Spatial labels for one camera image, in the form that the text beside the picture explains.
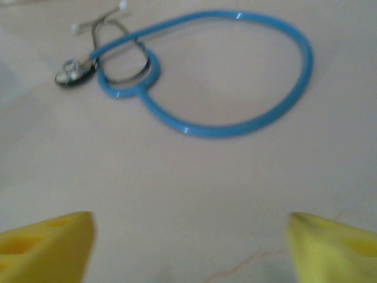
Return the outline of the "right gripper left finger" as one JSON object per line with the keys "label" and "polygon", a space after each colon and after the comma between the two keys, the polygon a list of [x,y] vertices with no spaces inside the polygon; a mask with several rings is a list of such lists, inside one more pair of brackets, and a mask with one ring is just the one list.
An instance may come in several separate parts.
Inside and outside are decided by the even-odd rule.
{"label": "right gripper left finger", "polygon": [[89,211],[0,232],[0,283],[82,283],[94,242]]}

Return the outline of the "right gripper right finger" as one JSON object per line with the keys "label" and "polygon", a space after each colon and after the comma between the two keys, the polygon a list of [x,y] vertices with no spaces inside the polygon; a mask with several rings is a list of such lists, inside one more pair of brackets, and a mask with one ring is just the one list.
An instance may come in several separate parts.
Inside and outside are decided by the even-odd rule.
{"label": "right gripper right finger", "polygon": [[297,283],[377,283],[377,233],[292,212],[287,243]]}

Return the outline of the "blue stethoscope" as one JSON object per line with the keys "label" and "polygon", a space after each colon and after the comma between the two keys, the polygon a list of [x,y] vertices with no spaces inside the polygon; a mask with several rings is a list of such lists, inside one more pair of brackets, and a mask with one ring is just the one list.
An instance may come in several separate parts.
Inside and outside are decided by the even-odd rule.
{"label": "blue stethoscope", "polygon": [[[102,14],[97,19],[71,26],[75,34],[80,34],[83,30],[90,29],[94,49],[84,60],[71,59],[64,62],[61,71],[57,72],[55,76],[56,85],[73,88],[83,84],[95,75],[102,91],[110,97],[123,99],[137,96],[157,119],[173,130],[189,136],[217,139],[249,134],[276,122],[299,101],[309,84],[313,71],[313,50],[310,41],[294,26],[279,18],[248,11],[204,10],[184,14],[130,32],[119,20],[112,18],[113,14],[125,11],[127,8],[127,0],[120,0],[117,7]],[[161,67],[155,53],[139,40],[140,37],[205,18],[255,22],[285,33],[297,44],[302,56],[302,67],[297,82],[283,100],[268,111],[252,119],[236,124],[210,126],[191,123],[175,117],[161,108],[151,98],[148,89],[158,80]],[[140,71],[131,77],[123,80],[113,80],[106,76],[101,63],[101,57],[128,42],[135,44],[144,54],[146,63]]]}

